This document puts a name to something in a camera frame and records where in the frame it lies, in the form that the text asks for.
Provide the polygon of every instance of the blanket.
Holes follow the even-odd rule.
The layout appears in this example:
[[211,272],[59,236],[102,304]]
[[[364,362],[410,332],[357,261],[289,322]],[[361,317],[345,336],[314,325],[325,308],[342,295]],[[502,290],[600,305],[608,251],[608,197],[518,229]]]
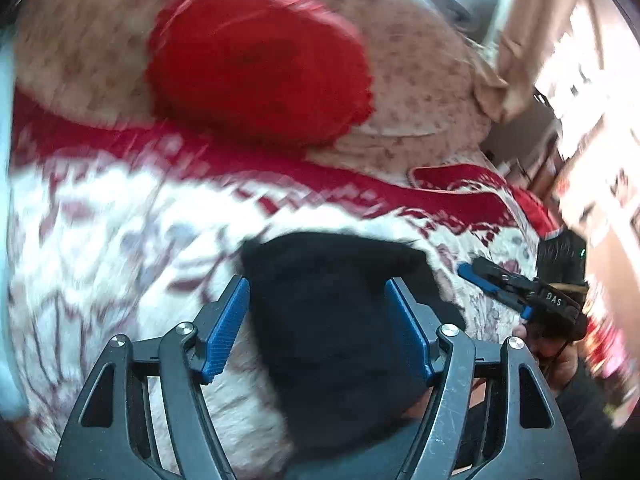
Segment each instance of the blanket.
[[[516,314],[459,278],[457,264],[485,256],[535,274],[536,234],[518,226],[505,190],[407,189],[169,123],[92,128],[19,92],[10,181],[10,328],[31,413],[17,429],[50,460],[108,339],[193,319],[238,270],[246,238],[314,230],[405,241],[427,254],[466,332],[495,342]],[[239,479],[281,471],[292,445],[247,323],[204,397]],[[177,470],[157,381],[150,402],[162,464]]]

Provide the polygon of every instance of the pillow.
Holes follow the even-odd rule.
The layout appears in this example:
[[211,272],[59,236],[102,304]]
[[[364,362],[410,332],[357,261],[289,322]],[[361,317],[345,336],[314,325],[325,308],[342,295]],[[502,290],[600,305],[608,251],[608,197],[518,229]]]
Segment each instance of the pillow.
[[[431,4],[321,1],[360,30],[366,48],[376,112],[354,130],[382,136],[455,130],[476,138],[488,129],[472,97],[463,39]],[[19,84],[76,120],[149,121],[146,42],[165,3],[25,0],[16,43]]]

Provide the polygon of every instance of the black cloth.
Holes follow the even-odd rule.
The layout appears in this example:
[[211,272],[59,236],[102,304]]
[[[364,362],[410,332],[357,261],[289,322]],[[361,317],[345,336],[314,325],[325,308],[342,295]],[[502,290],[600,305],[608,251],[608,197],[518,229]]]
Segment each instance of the black cloth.
[[396,480],[418,428],[419,420],[409,420],[386,439],[367,442],[339,457],[293,460],[284,480]]
[[10,423],[0,417],[0,478],[51,480],[52,474],[35,462]]
[[622,430],[611,427],[604,394],[582,363],[556,399],[580,468],[582,480],[638,478],[640,404]]
[[538,277],[547,283],[584,284],[587,242],[564,228],[538,244]]
[[258,350],[299,456],[357,446],[396,424],[425,393],[395,330],[386,280],[404,278],[441,322],[465,327],[440,299],[424,252],[351,235],[294,233],[241,248]]

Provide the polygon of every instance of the person's hand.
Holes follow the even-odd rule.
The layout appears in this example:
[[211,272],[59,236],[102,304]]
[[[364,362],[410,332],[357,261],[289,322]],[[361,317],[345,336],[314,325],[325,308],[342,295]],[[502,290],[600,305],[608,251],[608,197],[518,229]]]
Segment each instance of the person's hand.
[[568,345],[554,363],[552,359],[564,345],[565,340],[545,338],[540,336],[540,327],[535,325],[518,325],[513,329],[513,335],[522,339],[529,351],[543,368],[550,366],[545,374],[554,396],[557,397],[574,378],[578,371],[578,351],[573,345]]

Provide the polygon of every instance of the screw head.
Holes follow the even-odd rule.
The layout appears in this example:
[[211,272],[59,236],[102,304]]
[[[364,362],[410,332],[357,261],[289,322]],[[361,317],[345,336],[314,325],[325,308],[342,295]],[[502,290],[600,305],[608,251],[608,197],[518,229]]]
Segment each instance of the screw head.
[[189,323],[188,321],[183,321],[179,323],[178,326],[175,327],[175,331],[180,335],[187,335],[193,332],[193,323]]
[[451,324],[451,323],[447,323],[444,324],[443,326],[440,327],[440,331],[444,334],[444,335],[448,335],[449,337],[453,337],[455,335],[458,335],[460,333],[460,329]]
[[511,336],[509,338],[509,346],[516,350],[522,350],[524,348],[524,341],[516,336]]
[[124,334],[118,334],[109,339],[109,346],[114,348],[119,348],[124,346],[124,343],[127,342],[127,337]]

